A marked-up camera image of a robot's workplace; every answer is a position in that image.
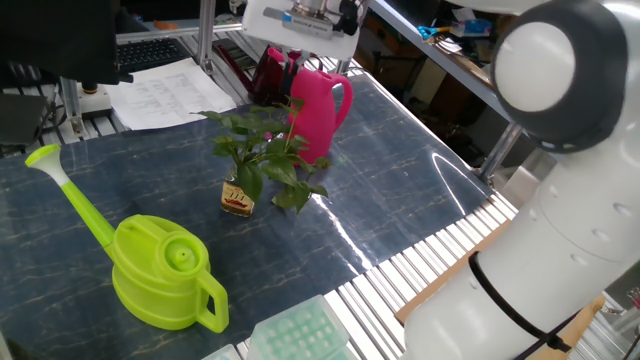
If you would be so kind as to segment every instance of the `green watering can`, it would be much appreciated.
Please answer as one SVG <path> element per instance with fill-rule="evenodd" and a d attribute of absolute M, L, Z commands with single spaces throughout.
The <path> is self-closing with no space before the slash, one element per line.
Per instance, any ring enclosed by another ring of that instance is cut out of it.
<path fill-rule="evenodd" d="M 60 164 L 60 146 L 47 145 L 26 161 L 47 173 L 113 260 L 113 287 L 138 319 L 166 330 L 199 322 L 214 332 L 229 325 L 227 292 L 211 276 L 209 253 L 182 226 L 155 216 L 134 215 L 114 230 L 71 182 Z M 207 309 L 209 296 L 215 314 Z"/>

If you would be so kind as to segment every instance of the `small glass jar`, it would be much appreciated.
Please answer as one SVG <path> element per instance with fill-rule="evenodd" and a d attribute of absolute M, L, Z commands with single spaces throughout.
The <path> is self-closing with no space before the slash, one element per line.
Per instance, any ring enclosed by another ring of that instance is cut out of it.
<path fill-rule="evenodd" d="M 249 217 L 253 213 L 253 200 L 251 200 L 238 186 L 238 175 L 236 166 L 232 166 L 224 178 L 222 184 L 222 210 L 244 217 Z"/>

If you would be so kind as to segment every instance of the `paper document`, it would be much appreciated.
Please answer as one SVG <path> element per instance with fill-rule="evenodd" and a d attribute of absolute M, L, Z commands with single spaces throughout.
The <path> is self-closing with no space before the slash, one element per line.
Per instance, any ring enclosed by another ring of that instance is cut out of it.
<path fill-rule="evenodd" d="M 105 86 L 118 118 L 131 130 L 186 124 L 204 118 L 192 112 L 223 112 L 236 107 L 191 58 L 133 76 L 132 84 Z"/>
<path fill-rule="evenodd" d="M 441 49 L 444 49 L 450 53 L 452 52 L 456 53 L 462 50 L 462 46 L 455 43 L 448 42 L 447 40 L 438 41 L 437 44 Z"/>

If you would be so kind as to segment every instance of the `watering can spout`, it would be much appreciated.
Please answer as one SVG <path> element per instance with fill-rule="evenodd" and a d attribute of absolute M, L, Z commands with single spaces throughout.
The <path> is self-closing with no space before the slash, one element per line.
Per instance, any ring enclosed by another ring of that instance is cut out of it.
<path fill-rule="evenodd" d="M 82 192 L 71 182 L 71 179 L 62 169 L 60 164 L 60 146 L 47 145 L 36 150 L 27 158 L 25 164 L 33 169 L 42 170 L 60 186 L 60 189 L 67 196 L 73 207 L 76 209 L 82 220 L 87 224 L 89 230 L 98 239 L 98 242 L 109 257 L 113 259 L 111 244 L 115 235 L 115 229 L 107 219 L 89 202 Z"/>

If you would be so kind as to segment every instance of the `blue table surface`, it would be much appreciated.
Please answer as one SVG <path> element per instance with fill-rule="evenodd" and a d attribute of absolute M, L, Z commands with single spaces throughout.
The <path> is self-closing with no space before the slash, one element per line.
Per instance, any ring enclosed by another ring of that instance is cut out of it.
<path fill-rule="evenodd" d="M 55 183 L 0 161 L 0 329 L 38 359 L 201 359 L 253 326 L 325 294 L 459 220 L 490 190 L 367 76 L 300 214 L 269 203 L 250 219 L 220 209 L 230 160 L 211 155 L 217 124 L 126 132 L 63 146 L 70 178 L 114 226 L 132 215 L 174 221 L 205 243 L 229 295 L 215 334 L 146 325 L 118 300 L 112 263 Z"/>

